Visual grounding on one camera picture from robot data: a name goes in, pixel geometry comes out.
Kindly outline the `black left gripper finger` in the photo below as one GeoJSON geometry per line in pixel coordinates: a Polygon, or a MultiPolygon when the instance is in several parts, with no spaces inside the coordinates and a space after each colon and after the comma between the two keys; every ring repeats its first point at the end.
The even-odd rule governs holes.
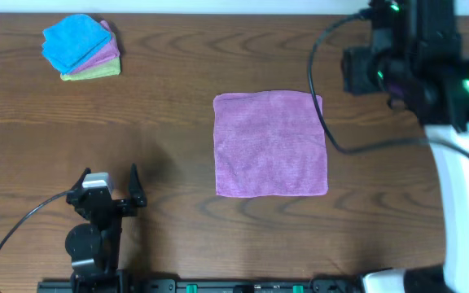
{"type": "Polygon", "coordinates": [[[128,192],[135,206],[147,205],[147,197],[139,180],[136,164],[132,164],[130,168],[128,192]]]}
{"type": "Polygon", "coordinates": [[[90,168],[85,168],[82,174],[77,179],[76,183],[72,186],[70,191],[77,191],[83,188],[82,184],[85,180],[85,176],[90,173],[90,168]]]}

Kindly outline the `purple microfiber cloth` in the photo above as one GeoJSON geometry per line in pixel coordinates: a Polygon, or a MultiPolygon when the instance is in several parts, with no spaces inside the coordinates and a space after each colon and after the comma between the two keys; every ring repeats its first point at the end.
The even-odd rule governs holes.
{"type": "Polygon", "coordinates": [[[213,100],[216,192],[231,198],[316,196],[329,190],[321,97],[292,90],[213,100]]]}

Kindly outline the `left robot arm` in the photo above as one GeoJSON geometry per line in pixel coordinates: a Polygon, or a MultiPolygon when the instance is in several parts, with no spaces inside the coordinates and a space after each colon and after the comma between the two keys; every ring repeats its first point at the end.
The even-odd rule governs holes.
{"type": "Polygon", "coordinates": [[[127,199],[112,198],[113,185],[108,173],[86,168],[69,190],[66,202],[86,220],[74,227],[65,239],[78,277],[93,278],[115,273],[118,267],[122,219],[133,217],[147,206],[147,197],[138,178],[136,164],[129,174],[127,199]]]}

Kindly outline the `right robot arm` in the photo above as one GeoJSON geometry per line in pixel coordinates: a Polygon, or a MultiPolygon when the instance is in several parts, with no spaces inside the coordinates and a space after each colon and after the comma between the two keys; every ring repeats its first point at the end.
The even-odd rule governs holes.
{"type": "Polygon", "coordinates": [[[448,47],[421,55],[354,47],[341,62],[344,89],[354,95],[386,92],[412,112],[428,144],[441,185],[445,261],[441,269],[390,269],[364,279],[368,292],[469,292],[469,59],[448,47]]]}

